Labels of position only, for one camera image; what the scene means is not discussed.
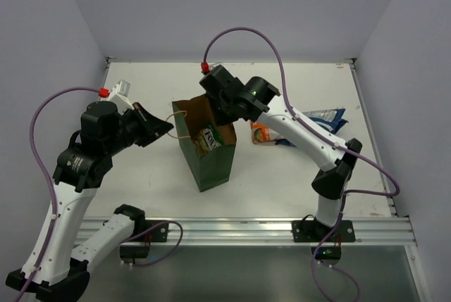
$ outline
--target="black mounting bracket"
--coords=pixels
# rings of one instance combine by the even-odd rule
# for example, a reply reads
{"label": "black mounting bracket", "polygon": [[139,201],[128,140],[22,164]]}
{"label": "black mounting bracket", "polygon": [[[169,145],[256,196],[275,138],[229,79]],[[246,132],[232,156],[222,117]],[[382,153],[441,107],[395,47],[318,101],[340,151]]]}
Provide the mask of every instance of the black mounting bracket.
{"label": "black mounting bracket", "polygon": [[[164,220],[146,220],[144,230],[149,229],[160,222],[164,222]],[[169,224],[164,223],[159,228],[156,228],[150,232],[150,239],[149,235],[144,235],[135,240],[135,242],[142,242],[142,245],[121,245],[119,248],[119,256],[121,259],[127,261],[134,260],[136,258],[146,258],[149,255],[147,243],[166,242],[168,240],[168,228]]]}
{"label": "black mounting bracket", "polygon": [[[330,228],[315,219],[295,220],[291,222],[291,232],[295,243],[320,242],[330,232]],[[355,242],[354,226],[351,220],[342,220],[327,242],[339,241],[339,237],[341,237],[341,243]]]}

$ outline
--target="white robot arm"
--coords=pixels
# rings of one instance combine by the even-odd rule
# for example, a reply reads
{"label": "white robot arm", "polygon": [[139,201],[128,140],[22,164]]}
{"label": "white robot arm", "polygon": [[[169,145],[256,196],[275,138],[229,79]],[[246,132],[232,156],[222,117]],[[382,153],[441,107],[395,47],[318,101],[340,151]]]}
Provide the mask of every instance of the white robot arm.
{"label": "white robot arm", "polygon": [[319,173],[312,182],[312,187],[319,194],[315,221],[323,227],[323,231],[330,230],[338,219],[342,194],[356,163],[355,157],[338,147],[359,153],[362,144],[356,139],[346,142],[293,108],[296,117],[303,119],[310,128],[335,145],[325,144],[298,123],[278,89],[263,78],[253,77],[243,84],[222,65],[217,65],[205,72],[200,84],[206,90],[217,125],[239,119],[258,121],[283,135],[318,165]]}
{"label": "white robot arm", "polygon": [[[113,166],[112,157],[132,144],[145,147],[173,128],[139,103],[131,103],[127,98],[129,87],[120,81],[111,91],[101,89],[100,100],[82,114],[81,130],[58,157],[53,176],[58,214],[49,207],[32,254],[21,269],[8,275],[9,287],[21,290],[32,275],[27,291],[36,293],[36,299],[77,301],[95,267],[124,239],[145,230],[144,211],[122,205],[96,234],[73,248],[85,212]],[[76,142],[78,135],[81,142]],[[52,220],[53,233],[46,243]],[[35,268],[43,247],[44,258]]]}

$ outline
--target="red connector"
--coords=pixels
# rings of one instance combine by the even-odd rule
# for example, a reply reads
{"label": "red connector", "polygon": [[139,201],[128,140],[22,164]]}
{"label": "red connector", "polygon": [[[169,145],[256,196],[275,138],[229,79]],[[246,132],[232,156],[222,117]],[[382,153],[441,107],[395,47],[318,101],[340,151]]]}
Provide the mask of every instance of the red connector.
{"label": "red connector", "polygon": [[110,91],[108,89],[101,88],[99,90],[99,96],[101,98],[108,98],[109,95],[110,95]]}
{"label": "red connector", "polygon": [[205,75],[210,72],[210,67],[209,64],[206,61],[202,61],[200,63],[200,68],[202,70],[202,73],[204,73]]}

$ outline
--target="snack package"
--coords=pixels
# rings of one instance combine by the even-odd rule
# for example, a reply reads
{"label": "snack package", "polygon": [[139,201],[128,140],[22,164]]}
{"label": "snack package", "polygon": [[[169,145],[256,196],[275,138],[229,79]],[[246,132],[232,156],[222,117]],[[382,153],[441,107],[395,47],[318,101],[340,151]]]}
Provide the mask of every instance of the snack package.
{"label": "snack package", "polygon": [[[345,111],[345,108],[339,108],[334,110],[303,112],[303,114],[312,119],[323,129],[335,134],[348,122],[347,120],[342,119]],[[251,131],[252,142],[254,142],[254,144],[294,146],[276,131],[258,122],[251,122]]]}
{"label": "snack package", "polygon": [[224,145],[224,141],[210,121],[207,122],[206,127],[199,132],[192,142],[200,156],[204,156],[216,147]]}

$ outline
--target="green paper bag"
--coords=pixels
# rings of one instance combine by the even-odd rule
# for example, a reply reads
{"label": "green paper bag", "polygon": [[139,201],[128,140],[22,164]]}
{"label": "green paper bag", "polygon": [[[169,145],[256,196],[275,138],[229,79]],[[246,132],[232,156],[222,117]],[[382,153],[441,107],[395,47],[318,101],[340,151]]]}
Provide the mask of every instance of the green paper bag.
{"label": "green paper bag", "polygon": [[[187,111],[186,116],[175,115],[175,128],[179,137],[189,135],[191,139],[179,139],[178,142],[185,155],[200,191],[216,187],[227,182],[232,170],[233,155],[237,136],[232,124],[216,126],[209,100],[205,95],[190,100],[173,101],[173,111]],[[224,145],[216,147],[204,156],[197,153],[192,138],[196,137],[210,121],[220,134]]]}

